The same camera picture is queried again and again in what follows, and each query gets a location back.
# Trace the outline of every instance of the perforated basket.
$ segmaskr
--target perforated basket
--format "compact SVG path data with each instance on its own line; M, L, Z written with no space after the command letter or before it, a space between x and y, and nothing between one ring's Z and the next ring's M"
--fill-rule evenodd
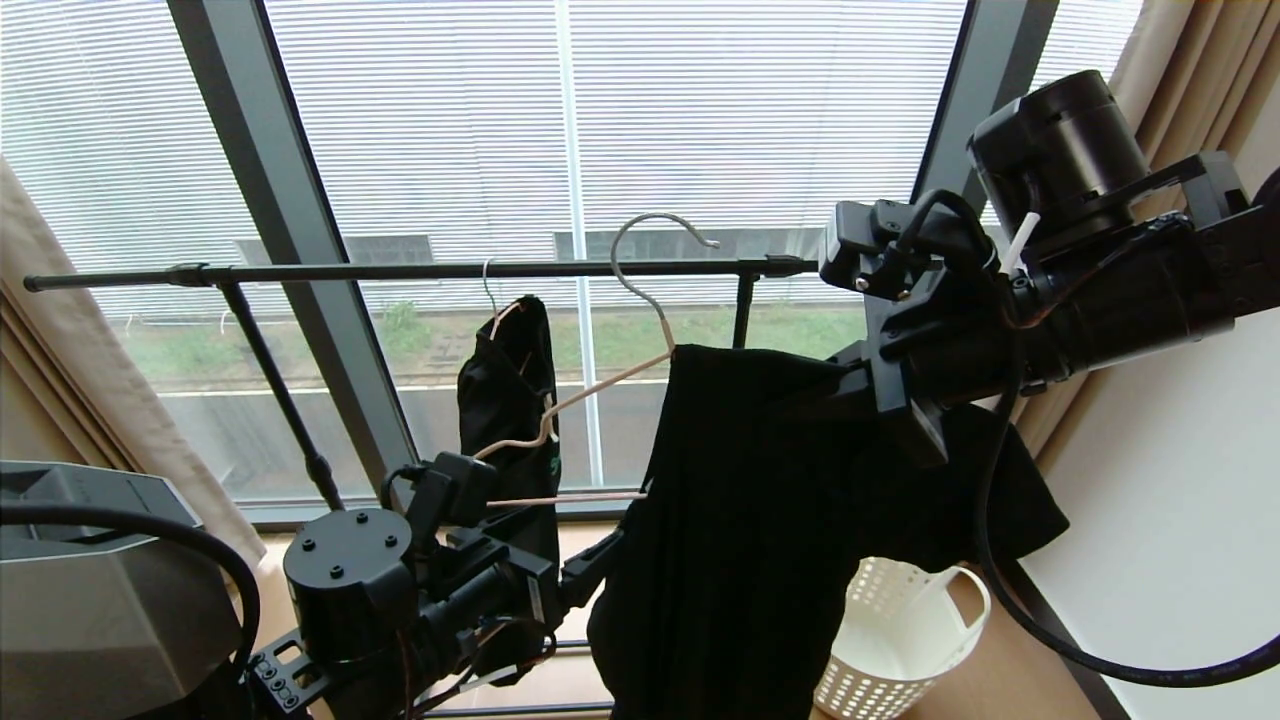
M982 593L982 615L972 625L947 594L960 574ZM987 585L964 568L929 575L908 562L863 560L814 703L836 717L897 717L973 652L989 612Z

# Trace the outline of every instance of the curtain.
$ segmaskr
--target curtain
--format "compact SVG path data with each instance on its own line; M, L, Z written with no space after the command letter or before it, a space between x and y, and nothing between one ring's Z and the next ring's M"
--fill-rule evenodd
M1204 150L1242 151L1262 99L1280 77L1277 26L1276 0L1148 0L1111 90L1152 169ZM1183 205L1180 192L1169 190L1139 202L1134 215L1149 218ZM1020 405L1016 425L1037 459L1043 461L1055 432L1069 432L1064 418L1082 410L1076 405L1087 402L1082 391L1089 384L1088 373L1079 373Z
M6 456L169 479L252 566L265 547L187 445L88 291L29 293L28 274L73 272L22 183L0 160L0 343Z

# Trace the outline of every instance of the black garment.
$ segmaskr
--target black garment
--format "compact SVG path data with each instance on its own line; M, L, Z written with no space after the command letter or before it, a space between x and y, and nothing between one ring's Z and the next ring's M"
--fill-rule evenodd
M547 409L556 402L556 364L552 360L547 307L534 296L516 301L498 324L493 319L476 331L476 351L458 374L458 416L462 454L474 455L500 439L534 439ZM553 419L553 430L559 429ZM559 489L559 442L548 439L535 448L504 447L484 459L498 469L493 500L549 497ZM556 507L525 509L532 523L511 544L559 565ZM475 662L476 675L529 660L541 652L543 633L527 625L494 635ZM512 684L522 674L494 684Z
M588 625L614 717L804 719L868 556L972 559L973 495L995 416L943 419L951 462L918 470L869 420L783 420L832 363L680 346L621 557ZM992 489L992 542L1023 556L1066 527L1021 442Z

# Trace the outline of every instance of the grass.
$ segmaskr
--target grass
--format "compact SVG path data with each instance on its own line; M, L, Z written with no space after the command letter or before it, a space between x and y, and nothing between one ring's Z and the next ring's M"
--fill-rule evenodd
M678 343L728 347L733 334L733 307L673 307L667 313ZM412 302L398 302L374 318L383 352L397 378L442 382L451 378L475 350L475 332L486 314L425 315ZM581 372L576 311L550 316L552 352L562 375ZM646 309L595 310L591 329L598 377L635 365L664 348L657 318ZM865 337L861 309L846 304L756 305L751 309L748 347L768 347L810 357L827 357ZM247 387L262 384L261 372L234 323L156 327L134 323L118 329L122 342L143 374L161 389ZM294 383L319 384L315 359L296 324L262 327L271 355ZM664 377L663 366L649 377Z

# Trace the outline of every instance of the window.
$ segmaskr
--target window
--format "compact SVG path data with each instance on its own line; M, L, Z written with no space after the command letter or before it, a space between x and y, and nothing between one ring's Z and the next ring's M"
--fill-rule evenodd
M1036 83L1110 72L1139 6L1061 0ZM910 195L965 1L266 0L266 10L347 256L431 264L603 260L617 228L650 210L686 217L722 247L653 222L622 258L813 258L836 201ZM79 269L269 261L165 4L10 0L3 13L4 152ZM732 277L637 284L681 342L728 345ZM481 283L360 290L344 302L371 316L419 454L454 448L453 383L492 313ZM562 393L662 347L652 313L612 278L489 290L499 304L525 293L548 304ZM317 320L300 325L278 286L246 292L343 489L367 495L343 427L366 410L339 414L325 391L306 341ZM96 297L236 497L314 496L216 292ZM858 299L815 277L755 286L751 346L823 357L863 333ZM365 333L342 337L378 355ZM566 486L639 482L664 378L654 368L566 414ZM381 427L398 430L390 407Z
M358 265L430 265L431 243L425 234L390 234L347 238L347 254ZM266 247L259 240L237 240L244 263L270 265Z

